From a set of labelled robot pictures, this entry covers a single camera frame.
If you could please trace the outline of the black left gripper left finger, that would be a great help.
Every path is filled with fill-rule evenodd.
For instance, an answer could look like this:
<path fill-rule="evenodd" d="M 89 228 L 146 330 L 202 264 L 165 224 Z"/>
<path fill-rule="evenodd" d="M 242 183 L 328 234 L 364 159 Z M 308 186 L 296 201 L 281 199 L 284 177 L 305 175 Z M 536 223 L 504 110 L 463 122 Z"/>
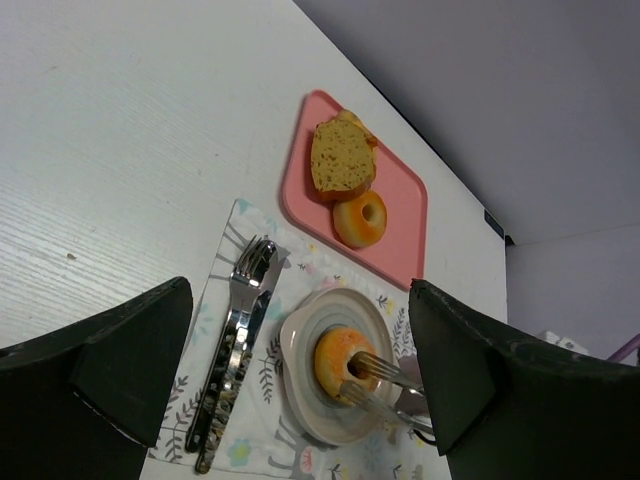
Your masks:
<path fill-rule="evenodd" d="M 136 479 L 156 444 L 193 309 L 170 279 L 1 351 L 4 479 Z"/>

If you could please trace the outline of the metal tongs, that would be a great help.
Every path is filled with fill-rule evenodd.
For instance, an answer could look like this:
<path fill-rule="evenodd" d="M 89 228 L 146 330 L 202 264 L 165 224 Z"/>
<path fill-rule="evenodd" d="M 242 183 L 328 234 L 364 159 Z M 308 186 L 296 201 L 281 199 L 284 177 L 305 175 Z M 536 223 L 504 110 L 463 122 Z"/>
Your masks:
<path fill-rule="evenodd" d="M 404 424 L 427 443 L 435 444 L 425 391 L 419 382 L 413 381 L 393 363 L 365 351 L 358 351 L 347 366 L 364 374 L 366 380 L 373 380 L 377 387 L 388 387 L 389 398 L 369 391 L 355 380 L 345 380 L 339 388 L 341 399 L 386 420 Z M 419 401 L 422 407 L 419 413 L 408 413 L 397 405 L 403 394 Z"/>

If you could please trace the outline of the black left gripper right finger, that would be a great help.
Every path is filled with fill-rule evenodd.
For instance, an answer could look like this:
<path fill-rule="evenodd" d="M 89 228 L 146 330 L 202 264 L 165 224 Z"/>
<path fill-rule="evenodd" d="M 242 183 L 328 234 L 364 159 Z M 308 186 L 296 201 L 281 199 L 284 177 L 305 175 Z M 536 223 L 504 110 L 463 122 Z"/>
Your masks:
<path fill-rule="evenodd" d="M 635 479 L 639 371 L 486 316 L 425 280 L 409 320 L 438 452 L 455 479 Z"/>

